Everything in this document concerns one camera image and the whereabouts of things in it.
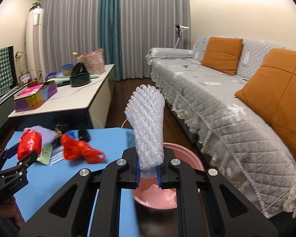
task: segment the human hand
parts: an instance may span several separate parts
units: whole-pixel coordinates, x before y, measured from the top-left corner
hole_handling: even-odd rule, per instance
[[[10,197],[10,204],[0,205],[0,217],[2,218],[14,217],[15,223],[20,228],[25,224],[25,221],[19,210],[19,207],[15,202],[14,196]]]

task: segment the picture frame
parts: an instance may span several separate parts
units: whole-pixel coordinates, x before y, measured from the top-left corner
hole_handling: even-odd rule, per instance
[[[28,82],[32,81],[31,74],[29,72],[19,76],[19,79],[23,84],[27,84]]]

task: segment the curtain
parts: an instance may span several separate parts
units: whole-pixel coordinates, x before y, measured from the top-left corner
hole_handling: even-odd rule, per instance
[[[98,45],[99,0],[41,0],[44,9],[46,72],[76,63],[78,54],[95,51]]]
[[[145,60],[150,48],[173,48],[175,24],[190,26],[189,0],[120,0],[123,78],[150,77]],[[190,31],[177,48],[190,48]]]
[[[115,77],[121,80],[120,0],[100,0],[98,41],[104,49],[105,64],[115,64]]]

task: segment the green plant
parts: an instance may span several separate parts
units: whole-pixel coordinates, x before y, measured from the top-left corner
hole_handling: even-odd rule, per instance
[[[30,11],[36,9],[38,6],[41,6],[41,3],[40,2],[35,2],[32,4],[33,6],[30,8]]]
[[[21,75],[23,75],[23,70],[21,68],[21,57],[22,57],[23,53],[24,52],[17,51],[16,54],[15,54],[15,56],[14,56],[15,57],[15,60],[14,61],[16,62],[16,66],[18,67],[19,73]]]

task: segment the potted plant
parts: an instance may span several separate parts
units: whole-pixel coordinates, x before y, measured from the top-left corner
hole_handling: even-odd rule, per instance
[[[36,8],[39,8],[41,7],[41,3],[40,2],[35,2],[32,4],[33,6],[30,8],[30,11],[36,9]]]

